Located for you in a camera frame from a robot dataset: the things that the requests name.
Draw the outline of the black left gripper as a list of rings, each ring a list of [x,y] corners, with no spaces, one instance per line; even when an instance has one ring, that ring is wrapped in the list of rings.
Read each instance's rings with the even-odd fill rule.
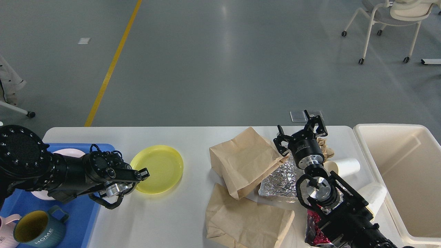
[[[109,198],[119,195],[128,195],[134,191],[136,183],[124,183],[124,182],[105,182],[103,189],[103,197]]]

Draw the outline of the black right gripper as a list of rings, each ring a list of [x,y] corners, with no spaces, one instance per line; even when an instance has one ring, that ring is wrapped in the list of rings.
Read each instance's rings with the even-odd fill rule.
[[[290,150],[296,166],[301,170],[305,170],[309,165],[324,162],[324,154],[316,138],[328,136],[320,114],[311,115],[307,110],[304,110],[304,114],[307,117],[307,123],[304,126],[304,136],[307,139],[292,141],[293,137],[285,134],[281,125],[277,125],[278,134],[274,138],[274,145],[278,153],[287,156]]]

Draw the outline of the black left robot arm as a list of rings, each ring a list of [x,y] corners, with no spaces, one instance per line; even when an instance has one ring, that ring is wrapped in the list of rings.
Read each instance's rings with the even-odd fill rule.
[[[132,169],[121,152],[102,151],[96,144],[81,157],[52,153],[49,147],[30,129],[20,125],[1,126],[2,205],[16,189],[46,190],[49,197],[63,204],[87,195],[95,203],[113,210],[150,176],[147,168]]]

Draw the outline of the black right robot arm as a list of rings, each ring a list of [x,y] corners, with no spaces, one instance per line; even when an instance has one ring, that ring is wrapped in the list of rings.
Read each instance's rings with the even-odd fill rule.
[[[379,224],[373,224],[368,201],[335,171],[324,167],[325,156],[317,138],[328,132],[320,115],[311,117],[307,110],[303,129],[287,135],[281,125],[274,145],[282,155],[291,154],[302,170],[296,179],[296,197],[307,210],[319,215],[318,228],[332,244],[351,248],[395,248],[385,237]]]

